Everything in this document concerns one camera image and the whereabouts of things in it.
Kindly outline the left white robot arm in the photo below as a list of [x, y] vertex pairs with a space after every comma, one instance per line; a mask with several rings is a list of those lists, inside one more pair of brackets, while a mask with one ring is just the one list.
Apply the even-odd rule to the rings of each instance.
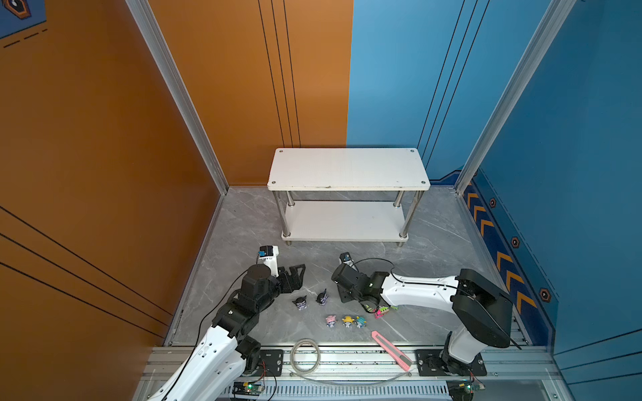
[[249, 267], [214, 311], [212, 324], [186, 361], [150, 396], [152, 400], [215, 400], [245, 373], [259, 365], [261, 344], [249, 336], [259, 315], [282, 294], [303, 286], [306, 265], [279, 267], [273, 275], [264, 264]]

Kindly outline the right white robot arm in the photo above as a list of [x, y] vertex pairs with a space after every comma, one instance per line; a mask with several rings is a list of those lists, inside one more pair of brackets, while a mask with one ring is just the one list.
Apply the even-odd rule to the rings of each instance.
[[424, 362], [438, 374], [468, 376], [484, 349], [506, 349], [513, 344], [510, 296], [475, 270], [464, 268], [456, 276], [440, 278], [404, 277], [391, 271], [368, 276], [343, 263], [335, 269], [332, 281], [342, 302], [356, 301], [368, 313], [401, 306], [453, 313], [460, 326], [446, 336], [441, 352]]

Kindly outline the black purple figurine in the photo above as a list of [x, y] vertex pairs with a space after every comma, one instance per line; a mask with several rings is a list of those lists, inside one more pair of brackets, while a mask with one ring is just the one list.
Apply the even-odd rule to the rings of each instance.
[[307, 308], [307, 297], [306, 296], [297, 297], [293, 301], [293, 304], [299, 311], [303, 311], [304, 309]]
[[328, 300], [329, 300], [328, 290], [324, 289], [324, 291], [320, 292], [317, 295], [315, 302], [317, 302], [317, 304], [319, 304], [320, 306], [325, 306]]

